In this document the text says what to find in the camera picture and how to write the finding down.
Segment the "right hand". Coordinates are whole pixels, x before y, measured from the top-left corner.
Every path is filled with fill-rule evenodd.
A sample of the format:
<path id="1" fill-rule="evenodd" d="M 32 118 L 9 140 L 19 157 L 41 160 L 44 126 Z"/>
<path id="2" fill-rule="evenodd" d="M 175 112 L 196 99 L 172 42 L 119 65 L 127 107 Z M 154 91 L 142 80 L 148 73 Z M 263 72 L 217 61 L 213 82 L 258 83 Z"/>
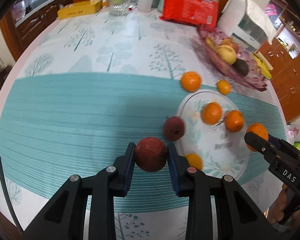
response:
<path id="1" fill-rule="evenodd" d="M 270 224 L 279 222 L 284 217 L 284 210 L 288 205 L 287 189 L 288 186 L 286 184 L 283 184 L 279 196 L 275 200 L 273 206 L 269 208 L 267 220 Z M 290 229 L 296 229 L 299 226 L 300 226 L 300 210 L 296 211 L 293 214 L 293 222 L 290 226 Z"/>

